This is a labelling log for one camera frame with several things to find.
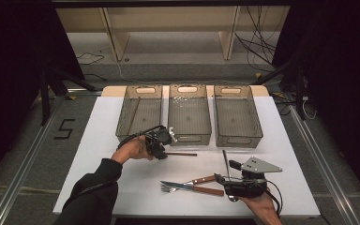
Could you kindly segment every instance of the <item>white table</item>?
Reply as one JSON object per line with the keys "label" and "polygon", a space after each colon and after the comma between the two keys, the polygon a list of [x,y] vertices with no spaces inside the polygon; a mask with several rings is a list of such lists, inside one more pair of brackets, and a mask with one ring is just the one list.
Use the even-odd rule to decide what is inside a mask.
{"label": "white table", "polygon": [[[132,218],[250,218],[252,212],[242,202],[230,202],[227,196],[177,190],[161,192],[159,181],[184,183],[194,178],[221,173],[227,175],[222,149],[215,144],[215,121],[212,86],[208,88],[212,136],[208,146],[170,147],[166,151],[187,151],[197,157],[169,156],[164,160],[129,160],[119,179],[119,194],[113,209],[116,217]],[[168,86],[163,89],[162,124],[166,126],[169,95]],[[109,158],[119,144],[115,137],[116,125],[122,107],[122,97],[98,97],[79,145],[78,152],[68,172],[53,212],[60,214],[74,184],[86,173],[93,173],[102,158]],[[283,217],[315,218],[320,212],[315,203],[293,148],[281,122],[277,107],[271,97],[255,97],[264,137],[256,149],[227,148],[228,160],[240,163],[250,157],[260,158],[283,169],[283,172],[266,173],[268,180],[280,189],[283,198]],[[231,169],[232,176],[241,172]],[[268,185],[278,197],[277,190]],[[203,187],[221,188],[216,183]]]}

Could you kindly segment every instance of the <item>translucent bin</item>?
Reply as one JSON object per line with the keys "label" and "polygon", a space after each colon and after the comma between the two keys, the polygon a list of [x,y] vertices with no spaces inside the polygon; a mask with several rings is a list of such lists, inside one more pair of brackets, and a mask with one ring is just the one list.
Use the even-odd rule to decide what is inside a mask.
{"label": "translucent bin", "polygon": [[119,141],[161,125],[162,85],[128,86],[115,135]]}
{"label": "translucent bin", "polygon": [[216,146],[256,148],[263,137],[250,86],[215,86]]}
{"label": "translucent bin", "polygon": [[168,127],[175,145],[208,145],[212,128],[204,84],[171,84]]}

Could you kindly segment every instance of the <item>knife blade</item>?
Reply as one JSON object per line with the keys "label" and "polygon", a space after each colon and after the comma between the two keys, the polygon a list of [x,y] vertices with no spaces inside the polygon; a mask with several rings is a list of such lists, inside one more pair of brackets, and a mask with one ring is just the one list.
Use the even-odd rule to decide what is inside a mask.
{"label": "knife blade", "polygon": [[167,181],[161,181],[160,183],[171,187],[171,188],[179,188],[184,190],[191,190],[196,192],[201,192],[205,194],[212,194],[212,195],[218,195],[218,196],[224,196],[224,191],[220,189],[213,189],[208,187],[197,187],[193,185],[185,185],[185,184],[178,184],[174,182],[167,182]]}

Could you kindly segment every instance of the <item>kitchen tool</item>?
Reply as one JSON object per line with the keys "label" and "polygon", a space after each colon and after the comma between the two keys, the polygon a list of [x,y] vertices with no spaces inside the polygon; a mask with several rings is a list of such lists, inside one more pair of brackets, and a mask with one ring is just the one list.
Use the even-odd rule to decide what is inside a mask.
{"label": "kitchen tool", "polygon": [[214,175],[206,176],[206,177],[199,178],[199,179],[194,179],[194,180],[191,180],[191,181],[186,182],[184,184],[161,181],[162,184],[160,186],[160,189],[163,192],[168,192],[168,193],[169,192],[174,192],[177,189],[184,189],[184,190],[192,190],[192,191],[206,193],[206,194],[223,196],[224,195],[223,190],[213,189],[213,188],[208,188],[208,187],[197,187],[196,186],[196,185],[199,185],[199,184],[208,183],[208,182],[212,182],[212,181],[215,181],[215,176]]}
{"label": "kitchen tool", "polygon": [[198,154],[196,153],[170,153],[167,152],[166,155],[168,156],[185,156],[185,157],[197,157]]}
{"label": "kitchen tool", "polygon": [[[230,168],[229,168],[229,160],[227,159],[227,153],[226,150],[223,149],[223,156],[224,156],[224,162],[226,163],[226,169],[227,169],[227,174],[229,175],[229,180],[231,181],[231,174],[230,174]],[[238,199],[236,197],[234,197],[233,195],[228,195],[228,198],[231,202],[235,203],[238,201]]]}

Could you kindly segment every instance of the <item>knife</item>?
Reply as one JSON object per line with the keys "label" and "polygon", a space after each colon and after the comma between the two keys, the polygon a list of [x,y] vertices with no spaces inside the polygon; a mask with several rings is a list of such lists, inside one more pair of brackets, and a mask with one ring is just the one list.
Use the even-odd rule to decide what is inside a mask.
{"label": "knife", "polygon": [[193,179],[191,181],[188,181],[186,183],[184,183],[183,185],[199,185],[202,183],[207,183],[207,182],[211,182],[211,181],[215,181],[215,176],[211,175],[211,176],[205,176],[202,178],[198,178],[198,179]]}
{"label": "knife", "polygon": [[185,185],[185,184],[178,184],[173,182],[167,182],[167,181],[161,181],[160,183],[164,184],[165,186],[171,187],[171,188],[179,188],[184,190],[192,190],[196,192],[201,192],[205,194],[212,194],[212,195],[218,195],[218,196],[224,196],[224,191],[220,189],[212,189],[208,187],[197,187],[193,185]]}

